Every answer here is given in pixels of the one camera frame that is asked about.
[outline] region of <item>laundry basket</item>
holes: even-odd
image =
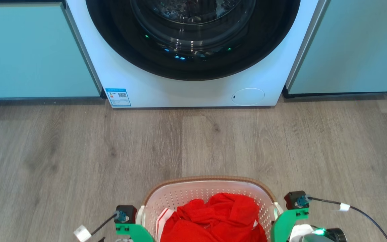
[[[136,223],[141,224],[156,240],[156,219],[165,208],[176,210],[192,199],[208,199],[217,193],[243,194],[259,206],[259,223],[270,241],[271,222],[283,213],[275,196],[261,182],[236,176],[196,176],[165,181],[147,194],[138,211]]]

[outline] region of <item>teal cabinet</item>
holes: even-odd
[[[0,98],[100,96],[62,3],[0,4]]]
[[[330,0],[289,94],[387,92],[387,1]]]

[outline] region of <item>black cable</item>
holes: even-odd
[[[105,222],[103,222],[103,224],[101,224],[95,231],[93,231],[92,233],[90,233],[91,236],[93,236],[95,233],[98,232],[98,230],[100,230],[106,223],[108,223],[110,220],[112,220],[113,218],[115,218],[115,216],[117,216],[117,213],[115,213],[113,216],[111,216],[110,218],[108,218]]]
[[[318,198],[314,198],[314,197],[307,197],[307,199],[310,199],[310,200],[316,200],[316,201],[320,201],[320,202],[328,202],[328,203],[333,203],[333,204],[338,204],[340,205],[341,202],[336,202],[336,201],[331,201],[331,200],[325,200],[325,199],[318,199]],[[368,219],[370,219],[371,222],[373,222],[374,225],[376,225],[376,227],[380,230],[380,232],[383,234],[383,236],[386,238],[387,240],[387,235],[386,233],[383,231],[383,229],[380,227],[380,225],[378,225],[378,223],[376,221],[374,221],[374,219],[372,219],[368,214],[364,213],[364,211],[360,210],[359,208],[355,208],[353,206],[350,206],[350,208],[352,208],[353,210],[355,211],[358,211],[359,213],[361,213],[363,216],[366,216]]]

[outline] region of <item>washing machine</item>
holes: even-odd
[[[114,108],[274,106],[323,0],[67,0]]]

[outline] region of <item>red clothing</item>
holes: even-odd
[[[167,220],[160,242],[266,242],[259,207],[244,195],[219,193],[194,199]]]

